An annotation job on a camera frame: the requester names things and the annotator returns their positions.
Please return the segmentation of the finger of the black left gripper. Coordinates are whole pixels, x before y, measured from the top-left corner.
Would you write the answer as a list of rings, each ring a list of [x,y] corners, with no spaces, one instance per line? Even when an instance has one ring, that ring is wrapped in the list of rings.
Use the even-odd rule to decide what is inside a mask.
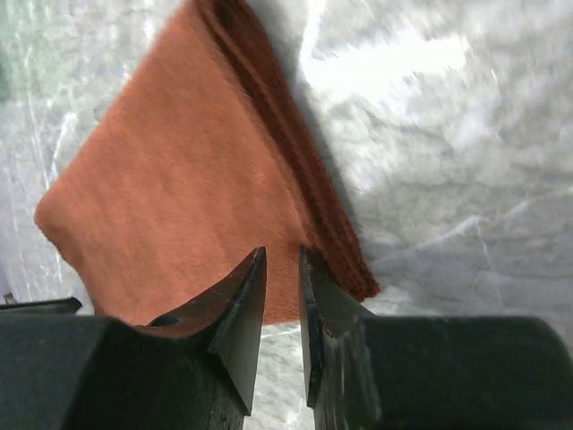
[[[1,314],[76,314],[82,308],[75,297],[0,305]]]

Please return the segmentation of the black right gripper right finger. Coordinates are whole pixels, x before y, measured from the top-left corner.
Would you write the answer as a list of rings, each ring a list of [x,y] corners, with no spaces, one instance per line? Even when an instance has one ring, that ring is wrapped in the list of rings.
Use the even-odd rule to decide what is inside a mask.
[[[569,429],[572,360],[522,316],[378,316],[299,252],[308,406],[318,429]]]

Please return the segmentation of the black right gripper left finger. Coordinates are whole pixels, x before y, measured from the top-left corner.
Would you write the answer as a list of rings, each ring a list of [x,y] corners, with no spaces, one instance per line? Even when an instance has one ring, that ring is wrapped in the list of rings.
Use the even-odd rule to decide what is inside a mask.
[[[266,274],[256,248],[147,326],[79,310],[1,314],[2,428],[241,428],[252,411]]]

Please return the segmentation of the brown towel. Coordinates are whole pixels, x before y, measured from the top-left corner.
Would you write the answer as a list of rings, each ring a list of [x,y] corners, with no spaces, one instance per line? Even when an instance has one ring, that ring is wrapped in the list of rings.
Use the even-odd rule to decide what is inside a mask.
[[[149,323],[267,251],[266,323],[298,316],[298,249],[378,294],[265,30],[243,1],[187,1],[35,220],[97,314]]]

